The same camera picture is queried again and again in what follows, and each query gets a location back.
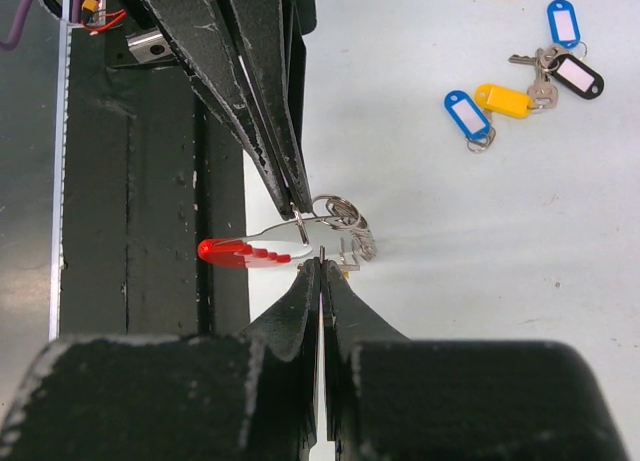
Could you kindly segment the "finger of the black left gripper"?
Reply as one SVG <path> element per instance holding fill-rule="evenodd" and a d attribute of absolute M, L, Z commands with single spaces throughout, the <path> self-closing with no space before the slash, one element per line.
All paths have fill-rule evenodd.
<path fill-rule="evenodd" d="M 311 211 L 302 152 L 307 50 L 315 0 L 211 0 L 241 70 L 242 94 L 260 145 L 247 150 L 281 215 Z"/>
<path fill-rule="evenodd" d="M 260 144 L 256 122 L 242 94 L 241 70 L 211 0 L 141 0 L 184 67 L 192 89 L 245 152 Z"/>

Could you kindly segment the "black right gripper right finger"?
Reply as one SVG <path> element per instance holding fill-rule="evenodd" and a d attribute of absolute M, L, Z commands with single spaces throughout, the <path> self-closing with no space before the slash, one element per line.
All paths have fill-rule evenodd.
<path fill-rule="evenodd" d="M 554 341 L 412 340 L 321 267 L 339 460 L 625 460 L 594 374 Z"/>

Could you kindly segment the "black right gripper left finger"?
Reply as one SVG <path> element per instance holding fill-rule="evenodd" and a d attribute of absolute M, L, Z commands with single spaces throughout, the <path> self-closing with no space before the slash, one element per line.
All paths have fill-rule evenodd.
<path fill-rule="evenodd" d="M 305 460 L 317 441 L 320 263 L 235 335 L 59 338 L 1 425 L 5 460 Z"/>

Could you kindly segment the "red-handled metal key organizer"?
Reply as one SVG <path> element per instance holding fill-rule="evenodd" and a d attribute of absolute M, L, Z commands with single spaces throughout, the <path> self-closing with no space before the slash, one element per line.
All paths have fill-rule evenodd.
<path fill-rule="evenodd" d="M 211 265 L 262 269 L 301 264 L 318 257 L 332 260 L 344 271 L 358 271 L 361 264 L 378 254 L 377 244 L 366 218 L 347 199 L 318 195 L 319 212 L 273 225 L 244 237 L 207 238 L 197 247 L 199 258 Z"/>

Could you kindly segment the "blue tag key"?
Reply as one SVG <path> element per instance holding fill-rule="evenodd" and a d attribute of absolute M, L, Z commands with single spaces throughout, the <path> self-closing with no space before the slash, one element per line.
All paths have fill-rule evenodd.
<path fill-rule="evenodd" d="M 470 152 L 482 153 L 492 145 L 496 136 L 492 121 L 468 93 L 450 91 L 445 95 L 444 107 L 463 133 Z"/>

